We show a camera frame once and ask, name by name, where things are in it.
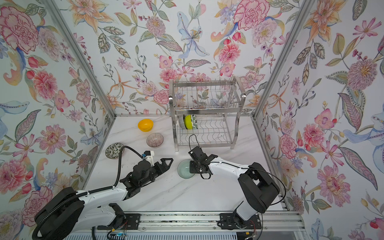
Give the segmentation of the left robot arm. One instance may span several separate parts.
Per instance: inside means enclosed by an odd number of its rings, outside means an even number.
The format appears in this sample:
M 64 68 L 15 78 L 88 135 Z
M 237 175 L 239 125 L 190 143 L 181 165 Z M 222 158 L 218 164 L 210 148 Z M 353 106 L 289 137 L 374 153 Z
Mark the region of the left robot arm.
M 134 166 L 133 172 L 118 182 L 90 191 L 66 188 L 35 216 L 34 240 L 63 240 L 72 232 L 103 226 L 118 229 L 127 222 L 119 202 L 133 198 L 141 189 L 168 171 L 172 158 L 151 164 L 147 160 Z

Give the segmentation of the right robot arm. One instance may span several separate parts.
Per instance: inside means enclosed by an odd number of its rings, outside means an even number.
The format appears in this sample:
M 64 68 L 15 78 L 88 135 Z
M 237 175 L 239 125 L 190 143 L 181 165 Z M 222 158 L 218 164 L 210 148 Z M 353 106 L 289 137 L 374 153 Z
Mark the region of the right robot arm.
M 264 214 L 281 192 L 275 177 L 261 164 L 240 165 L 222 159 L 217 155 L 207 155 L 199 146 L 189 151 L 190 173 L 202 178 L 208 175 L 225 177 L 239 183 L 245 199 L 236 207 L 230 223 L 243 228 L 255 214 Z

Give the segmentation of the lime green plastic bowl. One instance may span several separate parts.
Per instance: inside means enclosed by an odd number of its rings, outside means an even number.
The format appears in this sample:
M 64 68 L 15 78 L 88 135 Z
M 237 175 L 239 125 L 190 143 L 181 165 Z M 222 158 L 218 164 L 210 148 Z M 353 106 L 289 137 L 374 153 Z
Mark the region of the lime green plastic bowl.
M 183 116 L 184 120 L 184 125 L 187 130 L 192 130 L 193 129 L 193 121 L 192 121 L 192 116 L 191 115 L 185 115 Z

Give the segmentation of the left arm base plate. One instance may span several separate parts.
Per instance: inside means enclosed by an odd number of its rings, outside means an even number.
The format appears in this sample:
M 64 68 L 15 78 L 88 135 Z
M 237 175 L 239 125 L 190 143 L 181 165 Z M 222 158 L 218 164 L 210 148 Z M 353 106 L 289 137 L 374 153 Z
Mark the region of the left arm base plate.
M 140 218 L 140 214 L 119 215 L 108 226 L 97 226 L 97 230 L 138 230 Z

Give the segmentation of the green leaf pattern bowl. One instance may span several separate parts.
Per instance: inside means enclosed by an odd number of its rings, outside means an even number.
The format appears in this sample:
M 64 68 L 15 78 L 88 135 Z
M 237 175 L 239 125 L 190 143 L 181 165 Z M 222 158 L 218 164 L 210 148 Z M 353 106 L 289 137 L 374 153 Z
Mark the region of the green leaf pattern bowl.
M 198 121 L 196 115 L 191 115 L 191 123 L 192 123 L 192 129 L 197 130 L 198 129 Z

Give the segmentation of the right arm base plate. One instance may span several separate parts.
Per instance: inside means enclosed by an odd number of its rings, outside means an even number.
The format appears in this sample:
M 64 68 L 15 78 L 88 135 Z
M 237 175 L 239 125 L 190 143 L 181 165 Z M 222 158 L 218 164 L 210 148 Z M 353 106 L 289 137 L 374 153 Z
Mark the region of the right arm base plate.
M 243 220 L 235 213 L 219 214 L 217 226 L 222 230 L 260 230 L 262 222 L 259 215 L 253 215 L 249 220 Z

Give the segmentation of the pale green glass bowl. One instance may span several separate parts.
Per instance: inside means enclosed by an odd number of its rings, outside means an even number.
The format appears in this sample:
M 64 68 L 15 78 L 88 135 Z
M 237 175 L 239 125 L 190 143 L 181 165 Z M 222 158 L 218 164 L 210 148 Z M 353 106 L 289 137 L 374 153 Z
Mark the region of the pale green glass bowl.
M 178 174 L 183 179 L 190 179 L 195 175 L 190 172 L 190 160 L 183 160 L 179 163 Z

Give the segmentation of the purple striped glass bowl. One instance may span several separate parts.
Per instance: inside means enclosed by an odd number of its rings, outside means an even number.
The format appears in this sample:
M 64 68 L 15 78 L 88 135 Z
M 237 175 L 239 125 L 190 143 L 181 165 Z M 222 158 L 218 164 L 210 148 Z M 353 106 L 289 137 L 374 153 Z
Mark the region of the purple striped glass bowl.
M 158 148 L 164 142 L 164 136 L 160 133 L 153 133 L 147 137 L 147 145 L 151 148 Z

